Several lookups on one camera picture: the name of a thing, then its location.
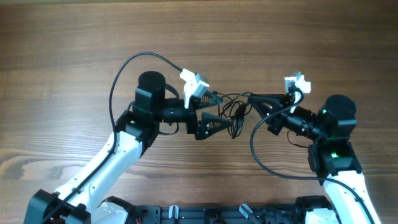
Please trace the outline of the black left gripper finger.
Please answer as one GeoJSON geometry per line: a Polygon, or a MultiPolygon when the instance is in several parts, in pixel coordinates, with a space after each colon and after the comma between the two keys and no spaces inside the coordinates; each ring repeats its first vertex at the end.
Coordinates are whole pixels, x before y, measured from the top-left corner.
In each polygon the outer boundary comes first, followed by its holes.
{"type": "Polygon", "coordinates": [[[227,129],[231,124],[232,122],[228,119],[203,112],[201,120],[198,122],[198,138],[206,139],[219,131],[227,129]]]}
{"type": "Polygon", "coordinates": [[[206,91],[200,100],[200,108],[203,109],[222,104],[223,99],[218,94],[217,91],[206,91]]]}

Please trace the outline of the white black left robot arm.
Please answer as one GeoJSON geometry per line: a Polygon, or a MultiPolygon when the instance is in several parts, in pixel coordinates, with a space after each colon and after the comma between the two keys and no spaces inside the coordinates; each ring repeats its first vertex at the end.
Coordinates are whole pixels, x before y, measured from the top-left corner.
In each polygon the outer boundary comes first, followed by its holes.
{"type": "Polygon", "coordinates": [[[137,162],[160,134],[160,124],[181,124],[195,139],[203,140],[231,126],[231,121],[196,111],[222,102],[210,92],[206,78],[183,69],[184,96],[175,93],[163,74],[139,76],[135,99],[117,120],[103,148],[72,179],[54,192],[39,190],[30,199],[24,223],[139,223],[134,205],[105,195],[124,171],[137,162]]]}

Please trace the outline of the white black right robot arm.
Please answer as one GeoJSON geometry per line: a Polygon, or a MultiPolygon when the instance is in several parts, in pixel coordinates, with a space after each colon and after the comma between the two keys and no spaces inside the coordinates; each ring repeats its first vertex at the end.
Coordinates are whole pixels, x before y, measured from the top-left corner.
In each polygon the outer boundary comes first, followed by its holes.
{"type": "Polygon", "coordinates": [[[278,135],[282,128],[312,140],[307,147],[308,163],[316,180],[325,189],[341,223],[380,223],[368,194],[363,169],[350,143],[356,127],[356,105],[345,95],[331,95],[317,113],[300,106],[301,91],[286,95],[251,95],[250,104],[261,115],[251,133],[263,125],[278,135]]]}

